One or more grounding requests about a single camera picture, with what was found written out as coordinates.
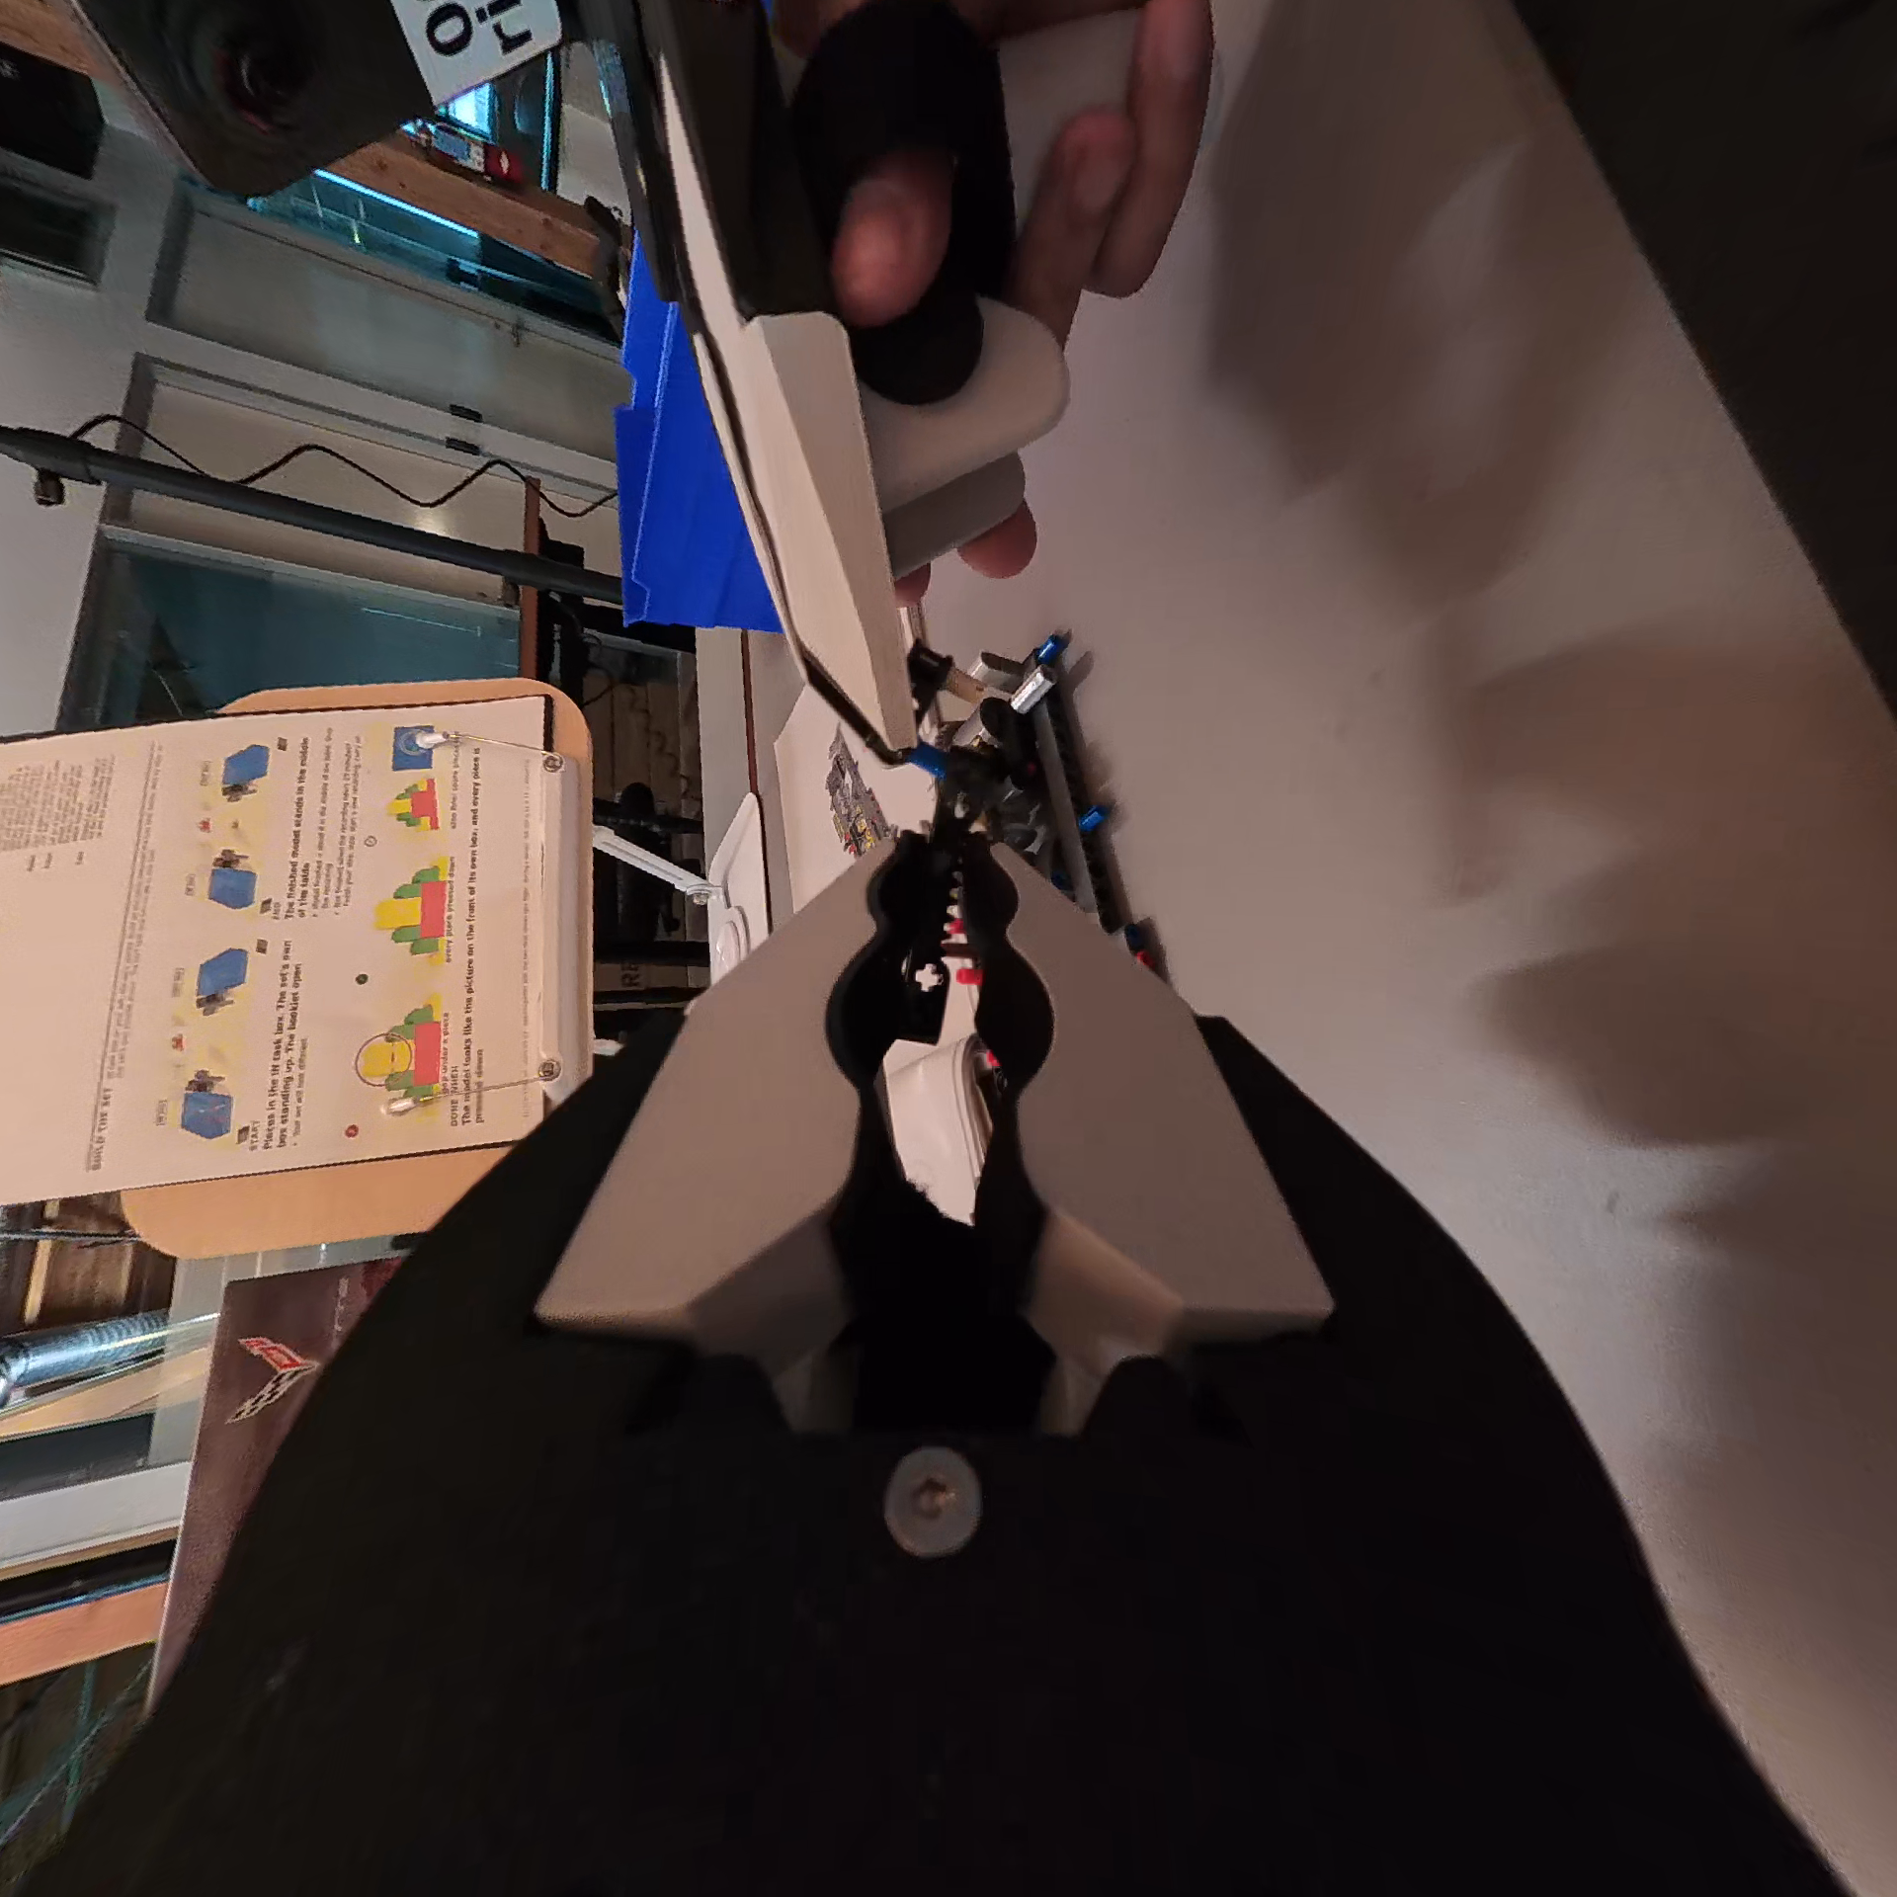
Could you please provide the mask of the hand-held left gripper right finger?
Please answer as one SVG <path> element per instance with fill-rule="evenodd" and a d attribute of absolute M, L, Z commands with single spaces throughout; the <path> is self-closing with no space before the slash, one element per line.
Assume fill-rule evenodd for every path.
<path fill-rule="evenodd" d="M 1014 847 L 969 859 L 979 1031 L 1003 1073 L 979 1225 L 1025 1260 L 1080 1425 L 1127 1360 L 1310 1332 L 1333 1294 L 1191 1005 Z"/>

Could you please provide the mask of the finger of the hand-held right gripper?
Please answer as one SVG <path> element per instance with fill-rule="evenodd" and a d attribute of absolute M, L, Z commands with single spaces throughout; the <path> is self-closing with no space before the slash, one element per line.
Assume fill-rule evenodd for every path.
<path fill-rule="evenodd" d="M 920 733 L 907 633 L 838 318 L 740 321 L 740 424 L 781 624 L 808 680 L 877 750 L 910 750 Z"/>
<path fill-rule="evenodd" d="M 753 547 L 770 588 L 781 633 L 808 683 L 818 680 L 818 583 L 809 532 L 824 532 L 814 467 L 770 352 L 770 321 L 744 318 L 732 255 L 715 217 L 712 176 L 687 111 L 673 60 L 655 64 L 657 119 L 673 174 L 683 277 L 715 389 L 723 450 L 740 488 Z"/>

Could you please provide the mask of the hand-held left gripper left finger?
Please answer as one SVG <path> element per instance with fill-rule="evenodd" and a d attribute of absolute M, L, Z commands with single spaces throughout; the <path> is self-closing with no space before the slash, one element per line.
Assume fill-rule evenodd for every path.
<path fill-rule="evenodd" d="M 540 1291 L 541 1324 L 673 1342 L 765 1370 L 794 1425 L 850 1425 L 859 1363 L 831 1235 L 889 1037 L 831 1042 L 874 944 L 877 845 L 696 1001 Z"/>

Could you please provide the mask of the small black beam piece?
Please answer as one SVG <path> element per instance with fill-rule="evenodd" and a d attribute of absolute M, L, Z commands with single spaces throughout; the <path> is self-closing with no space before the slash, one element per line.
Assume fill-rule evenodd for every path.
<path fill-rule="evenodd" d="M 948 825 L 959 825 L 962 833 L 970 833 L 983 816 L 988 800 L 988 750 L 983 725 L 979 719 L 983 698 L 970 707 L 942 690 L 951 663 L 955 660 L 948 654 L 931 651 L 925 642 L 916 642 L 907 654 L 916 745 L 939 745 L 951 754 L 948 776 L 931 776 L 931 828 L 942 833 Z"/>

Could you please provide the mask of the toy car chassis model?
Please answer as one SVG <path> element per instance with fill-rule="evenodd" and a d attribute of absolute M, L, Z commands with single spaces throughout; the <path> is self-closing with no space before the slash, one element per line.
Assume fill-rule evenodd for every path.
<path fill-rule="evenodd" d="M 983 825 L 1069 897 L 1127 959 L 1168 978 L 1148 918 L 1132 916 L 1112 862 L 1115 807 L 1095 790 L 1071 694 L 1071 633 L 1042 635 L 1023 658 L 982 654 L 990 687 L 983 725 Z"/>

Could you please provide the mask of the yellow car toy set box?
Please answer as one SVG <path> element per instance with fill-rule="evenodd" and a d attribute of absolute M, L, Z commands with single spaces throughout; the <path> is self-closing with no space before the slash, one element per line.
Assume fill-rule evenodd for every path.
<path fill-rule="evenodd" d="M 154 1642 L 148 1706 L 167 1689 L 233 1541 L 319 1370 L 400 1268 L 400 1253 L 316 1264 L 226 1286 L 211 1342 L 211 1370 L 187 1507 L 177 1529 L 164 1615 Z"/>

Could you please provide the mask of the person's right hand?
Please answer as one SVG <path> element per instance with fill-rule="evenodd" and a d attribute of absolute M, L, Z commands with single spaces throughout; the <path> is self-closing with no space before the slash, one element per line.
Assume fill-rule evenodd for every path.
<path fill-rule="evenodd" d="M 1132 13 L 1124 103 L 1060 122 L 1039 163 L 1017 251 L 995 301 L 1069 344 L 1085 295 L 1132 295 L 1160 261 L 1188 197 L 1212 82 L 1210 3 L 955 3 L 983 40 Z M 951 251 L 955 153 L 877 153 L 853 179 L 831 234 L 834 305 L 853 344 L 889 344 Z"/>

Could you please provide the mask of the blue plastic bin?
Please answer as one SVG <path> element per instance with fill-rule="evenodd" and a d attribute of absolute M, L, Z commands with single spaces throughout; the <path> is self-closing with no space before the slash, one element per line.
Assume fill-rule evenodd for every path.
<path fill-rule="evenodd" d="M 694 335 L 657 295 L 638 248 L 627 284 L 623 363 L 630 402 L 614 412 L 614 462 L 627 624 L 781 635 L 699 386 Z"/>

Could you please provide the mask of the building instruction booklet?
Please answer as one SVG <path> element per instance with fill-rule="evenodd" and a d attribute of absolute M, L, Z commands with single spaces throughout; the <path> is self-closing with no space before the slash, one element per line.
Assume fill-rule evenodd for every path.
<path fill-rule="evenodd" d="M 936 776 L 887 767 L 804 690 L 773 737 L 789 909 L 809 905 L 859 859 L 931 820 Z M 990 1142 L 995 1076 L 979 1037 L 982 967 L 962 953 L 962 913 L 948 923 L 946 1014 L 931 1042 L 899 1037 L 885 1053 L 880 1094 L 893 1151 L 914 1186 L 959 1221 L 974 1218 Z"/>

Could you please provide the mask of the white document stand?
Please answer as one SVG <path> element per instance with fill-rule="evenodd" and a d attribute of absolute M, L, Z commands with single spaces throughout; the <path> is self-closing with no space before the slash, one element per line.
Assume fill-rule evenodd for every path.
<path fill-rule="evenodd" d="M 712 825 L 723 825 L 723 790 L 732 785 L 758 790 L 758 750 L 773 737 L 773 728 L 758 733 L 753 675 L 744 633 L 715 633 L 696 660 L 699 785 Z M 582 758 L 587 745 L 577 703 L 532 676 L 276 687 L 230 698 L 220 715 L 461 707 L 474 698 L 549 698 L 559 750 Z M 146 1246 L 183 1260 L 343 1240 L 390 1247 L 396 1235 L 434 1225 L 500 1158 L 502 1148 L 458 1148 L 143 1186 L 121 1192 L 121 1211 Z"/>

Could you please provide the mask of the printed instruction sheet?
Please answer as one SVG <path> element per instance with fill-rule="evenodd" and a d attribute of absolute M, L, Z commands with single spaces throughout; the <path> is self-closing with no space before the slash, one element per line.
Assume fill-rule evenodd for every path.
<path fill-rule="evenodd" d="M 585 765 L 500 680 L 2 743 L 2 1195 L 518 1142 L 590 1072 Z"/>

